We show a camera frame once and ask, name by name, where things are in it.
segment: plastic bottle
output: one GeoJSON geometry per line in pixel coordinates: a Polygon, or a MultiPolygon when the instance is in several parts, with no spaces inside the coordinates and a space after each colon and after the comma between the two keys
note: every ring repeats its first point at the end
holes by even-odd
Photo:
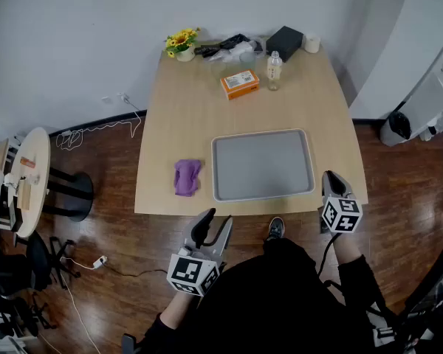
{"type": "Polygon", "coordinates": [[[267,78],[269,83],[267,88],[270,91],[277,91],[279,89],[279,79],[281,79],[282,59],[279,57],[277,51],[273,51],[267,60],[267,78]]]}

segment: purple towel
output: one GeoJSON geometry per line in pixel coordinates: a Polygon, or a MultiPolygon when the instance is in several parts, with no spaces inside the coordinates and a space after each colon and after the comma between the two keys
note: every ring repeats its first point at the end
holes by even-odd
{"type": "Polygon", "coordinates": [[[197,176],[202,168],[202,163],[200,160],[179,160],[174,167],[176,168],[176,176],[174,177],[176,195],[191,197],[199,188],[197,176]]]}

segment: black trash bag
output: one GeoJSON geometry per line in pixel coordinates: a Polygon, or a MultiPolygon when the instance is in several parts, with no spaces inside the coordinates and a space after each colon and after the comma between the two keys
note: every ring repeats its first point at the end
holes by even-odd
{"type": "Polygon", "coordinates": [[[201,55],[204,58],[215,55],[220,50],[230,50],[241,42],[249,42],[250,39],[242,34],[234,35],[231,38],[225,39],[219,44],[202,44],[195,49],[195,55],[201,55]]]}
{"type": "Polygon", "coordinates": [[[389,121],[389,125],[391,126],[391,130],[394,133],[407,140],[411,138],[411,123],[403,113],[395,111],[391,113],[387,119],[389,121]]]}

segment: gray tray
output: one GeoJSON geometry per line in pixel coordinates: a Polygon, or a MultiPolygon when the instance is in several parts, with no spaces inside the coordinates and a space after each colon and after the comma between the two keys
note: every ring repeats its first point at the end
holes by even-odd
{"type": "Polygon", "coordinates": [[[219,202],[307,194],[315,188],[303,130],[215,138],[212,167],[213,197],[219,202]]]}

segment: tray rim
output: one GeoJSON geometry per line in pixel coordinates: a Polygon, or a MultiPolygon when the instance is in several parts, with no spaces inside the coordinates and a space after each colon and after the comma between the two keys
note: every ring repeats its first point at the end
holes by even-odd
{"type": "Polygon", "coordinates": [[[269,131],[257,131],[257,132],[251,132],[251,133],[234,133],[231,135],[223,135],[223,136],[216,136],[215,138],[212,139],[211,142],[211,147],[212,147],[212,188],[213,188],[213,199],[215,199],[215,201],[220,202],[220,203],[230,203],[230,202],[248,202],[248,201],[260,201],[260,200],[264,200],[264,199],[273,199],[273,198],[285,198],[285,197],[292,197],[294,195],[304,195],[304,194],[310,194],[311,192],[315,191],[315,170],[313,169],[313,163],[312,163],[312,156],[310,154],[310,145],[309,145],[309,137],[307,136],[307,132],[305,132],[304,129],[302,128],[285,128],[282,130],[269,130],[269,131]],[[249,198],[249,199],[230,199],[230,200],[225,200],[225,199],[218,199],[216,197],[215,194],[215,172],[214,172],[214,164],[215,164],[215,151],[214,151],[214,143],[216,140],[219,139],[226,139],[226,138],[233,138],[235,136],[246,136],[246,135],[259,135],[259,134],[263,134],[263,133],[286,133],[286,132],[291,132],[291,131],[302,131],[303,136],[305,137],[305,142],[306,142],[306,146],[307,146],[307,151],[306,151],[306,155],[308,157],[308,163],[310,163],[310,168],[312,169],[312,188],[305,191],[305,192],[295,192],[295,193],[291,193],[291,194],[283,194],[283,195],[273,195],[270,197],[258,197],[258,198],[249,198]]]}

